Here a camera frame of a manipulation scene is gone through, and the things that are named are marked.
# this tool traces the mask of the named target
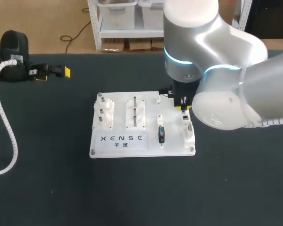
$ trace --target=white cable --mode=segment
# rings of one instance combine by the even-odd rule
[[[268,127],[275,125],[283,125],[283,118],[262,121],[259,123],[259,125],[254,125],[253,123],[251,123],[250,125],[245,126],[245,128]]]
[[[17,65],[17,61],[16,60],[8,60],[8,61],[3,61],[1,64],[0,64],[0,72],[2,71],[2,69],[6,66],[12,66],[12,65]],[[17,161],[17,157],[18,157],[18,146],[17,146],[17,141],[16,141],[16,138],[15,138],[15,135],[13,133],[13,130],[9,124],[9,121],[4,113],[4,110],[3,110],[3,107],[2,107],[2,104],[1,104],[1,101],[0,101],[0,116],[3,120],[3,123],[8,131],[8,134],[9,134],[9,137],[10,137],[10,140],[11,140],[11,143],[13,145],[13,150],[14,150],[14,155],[13,155],[13,158],[10,162],[10,164],[3,170],[0,170],[0,175],[1,174],[4,174],[6,172],[8,172],[11,168],[13,168],[13,166],[15,165],[16,161]]]

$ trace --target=metal shelving unit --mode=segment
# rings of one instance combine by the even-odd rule
[[[241,15],[240,15],[240,20],[239,20],[239,25],[238,25],[238,29],[241,31],[245,30],[246,27],[246,23],[247,20],[249,18],[249,14],[250,14],[250,8],[251,8],[251,4],[253,2],[253,0],[241,0],[242,1],[242,11],[241,11]]]
[[[131,30],[108,30],[105,28],[103,18],[97,13],[97,0],[87,0],[92,23],[94,42],[97,50],[102,50],[102,38],[161,38],[164,37],[163,30],[145,30],[143,28],[142,15],[135,16],[135,29]],[[238,29],[245,30],[249,17],[252,0],[241,0],[243,8],[239,20]]]

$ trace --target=wooden floor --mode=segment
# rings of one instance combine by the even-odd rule
[[[90,21],[87,0],[0,0],[0,38],[7,30],[27,35],[29,52],[64,53],[66,42],[60,36],[76,36]],[[269,49],[283,49],[283,40],[264,40]],[[89,25],[73,41],[68,53],[96,53]]]

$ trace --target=black device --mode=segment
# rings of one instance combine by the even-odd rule
[[[160,126],[158,128],[158,141],[160,144],[165,143],[165,127],[163,126]]]
[[[57,77],[70,77],[70,70],[63,65],[31,63],[27,36],[12,30],[5,32],[0,40],[0,63],[11,59],[19,63],[17,66],[5,67],[0,73],[0,81],[46,80],[52,73]]]

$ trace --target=white shelf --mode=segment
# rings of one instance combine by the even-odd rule
[[[135,29],[131,30],[108,30],[105,28],[102,16],[99,19],[100,37],[108,38],[162,38],[163,30],[145,30],[143,27],[143,19],[139,14],[135,15]]]

